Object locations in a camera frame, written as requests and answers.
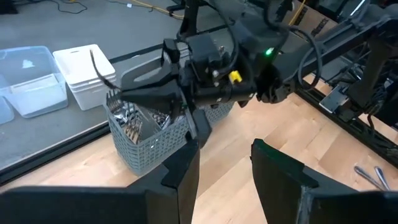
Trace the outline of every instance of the screw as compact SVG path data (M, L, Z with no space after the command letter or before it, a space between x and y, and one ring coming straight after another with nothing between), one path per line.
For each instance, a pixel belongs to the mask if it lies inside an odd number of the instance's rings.
M214 76L214 77L217 77L218 75L219 75L218 71L217 71L217 70L214 70L214 71L213 71L213 76Z

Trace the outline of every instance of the green led light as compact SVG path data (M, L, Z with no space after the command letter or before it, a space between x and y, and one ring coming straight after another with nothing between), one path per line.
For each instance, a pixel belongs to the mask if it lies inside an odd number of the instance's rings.
M272 54L273 51L274 51L274 48L271 47L271 48L269 48L268 50L266 50L266 52L265 52L264 54L265 54L265 56L270 56L270 55Z

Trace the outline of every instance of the yellow tag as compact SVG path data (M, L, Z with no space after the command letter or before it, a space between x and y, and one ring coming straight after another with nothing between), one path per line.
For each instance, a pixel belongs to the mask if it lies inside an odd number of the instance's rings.
M242 77L239 74L238 71L233 71L231 72L229 75L229 80L231 81L231 83L235 83L235 82L241 82L242 81Z

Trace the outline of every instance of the wooden table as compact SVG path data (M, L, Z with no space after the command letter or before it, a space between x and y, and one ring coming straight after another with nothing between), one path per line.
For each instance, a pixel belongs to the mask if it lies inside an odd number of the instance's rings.
M321 91L330 91L320 83ZM397 142L395 130L374 119L376 128ZM358 176L354 165L374 175L384 169L392 189L398 190L398 170L323 116L297 95L276 105L252 100L237 105L214 128L201 152L200 183L193 223L265 223L254 186L249 159L254 138L304 162L307 166L357 190L374 190ZM127 186L137 177L118 157L107 135L0 190L22 185Z

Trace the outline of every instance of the translucent storage container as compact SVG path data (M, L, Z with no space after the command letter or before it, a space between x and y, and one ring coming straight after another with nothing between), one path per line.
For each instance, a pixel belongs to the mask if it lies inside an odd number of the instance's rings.
M0 96L0 124L12 121L14 119L14 113L10 108L6 100Z
M65 79L43 46L0 50L3 95L24 118L68 105Z

